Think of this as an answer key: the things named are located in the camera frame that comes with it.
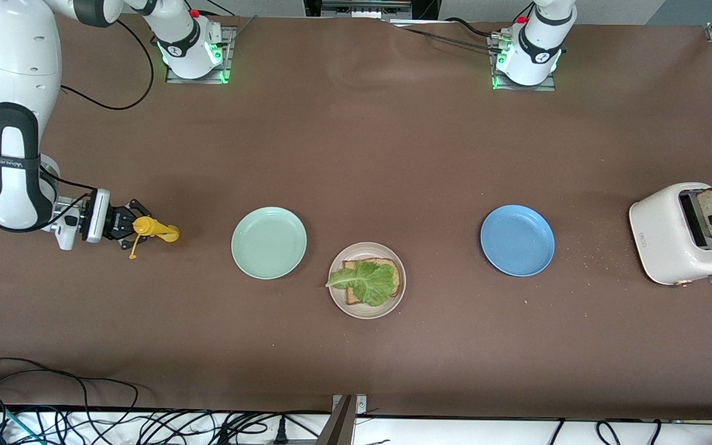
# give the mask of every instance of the plate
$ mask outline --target plate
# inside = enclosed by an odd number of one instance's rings
[[[334,262],[331,263],[331,268],[328,269],[328,276],[331,276],[332,273],[342,269],[342,267],[344,267],[342,265],[343,261],[366,260],[367,258],[387,258],[392,260],[400,269],[400,278],[403,282],[400,285],[400,293],[398,293],[396,297],[389,298],[387,302],[378,307],[371,307],[370,305],[362,303],[348,306],[348,304],[345,304],[344,289],[336,289],[333,287],[328,288],[328,292],[331,294],[331,299],[334,300],[334,303],[337,307],[339,307],[339,309],[342,310],[342,312],[347,313],[350,316],[355,316],[356,318],[361,318],[362,320],[379,318],[380,316],[384,316],[387,315],[387,313],[392,312],[397,307],[399,302],[401,302],[401,299],[403,299],[406,287],[406,276],[403,261],[401,261],[399,256],[397,256],[397,254],[395,254],[390,248],[376,242],[360,242],[345,248],[345,250],[341,251],[339,255],[337,255]]]
[[[285,276],[306,252],[306,230],[293,212],[267,206],[247,214],[232,234],[232,259],[257,279]]]
[[[526,206],[501,206],[489,214],[480,231],[485,257],[512,276],[532,276],[554,258],[554,232],[545,218]]]

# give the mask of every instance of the table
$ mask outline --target table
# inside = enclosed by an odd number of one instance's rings
[[[142,92],[124,30],[57,21],[66,85],[109,104]],[[712,418],[712,286],[649,281],[627,220],[667,185],[712,184],[712,43],[698,27],[577,26],[567,45],[557,92],[494,91],[479,50],[378,20],[256,18],[228,85],[156,82],[127,112],[60,94],[42,150],[63,177],[139,199],[181,240],[128,260],[113,242],[62,252],[0,232],[0,355],[142,383],[141,406],[330,409],[364,392],[383,414]],[[540,275],[504,276],[480,251],[507,203],[553,227]],[[257,281],[230,236],[271,205],[299,215],[308,250]],[[408,274],[375,321],[324,287],[362,240]],[[96,388],[91,403],[127,403]],[[81,403],[56,378],[1,392]]]

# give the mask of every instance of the green plate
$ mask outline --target green plate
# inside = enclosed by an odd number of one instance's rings
[[[238,222],[232,234],[232,258],[240,270],[258,279],[285,276],[306,252],[306,230],[293,212],[267,206]]]

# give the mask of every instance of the yellow nozzle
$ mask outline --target yellow nozzle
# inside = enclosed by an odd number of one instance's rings
[[[136,258],[136,244],[139,243],[139,237],[160,237],[166,242],[175,242],[180,237],[180,230],[176,226],[165,226],[149,216],[136,218],[136,221],[133,221],[133,231],[136,232],[136,240],[128,256],[131,260]]]

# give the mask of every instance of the plate with sandwich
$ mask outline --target plate with sandwich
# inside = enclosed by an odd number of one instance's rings
[[[350,316],[370,320],[392,312],[406,287],[401,259],[388,247],[360,242],[331,263],[326,287],[334,303]]]

